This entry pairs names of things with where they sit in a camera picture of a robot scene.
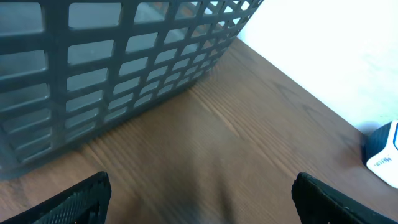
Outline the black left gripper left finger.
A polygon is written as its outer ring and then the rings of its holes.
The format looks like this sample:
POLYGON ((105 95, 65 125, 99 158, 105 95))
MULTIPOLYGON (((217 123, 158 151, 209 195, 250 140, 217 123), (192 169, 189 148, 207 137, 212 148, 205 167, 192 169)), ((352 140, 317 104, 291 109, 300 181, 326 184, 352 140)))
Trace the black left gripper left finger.
POLYGON ((101 171, 2 224, 104 224, 110 198, 109 177, 101 171))

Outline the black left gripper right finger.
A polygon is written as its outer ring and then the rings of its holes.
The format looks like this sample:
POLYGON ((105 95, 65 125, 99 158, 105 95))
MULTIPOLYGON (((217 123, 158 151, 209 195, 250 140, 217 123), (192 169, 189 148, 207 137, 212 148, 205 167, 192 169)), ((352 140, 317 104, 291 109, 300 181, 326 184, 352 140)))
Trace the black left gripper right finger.
POLYGON ((292 200, 302 224, 395 224, 305 172, 294 180, 292 200))

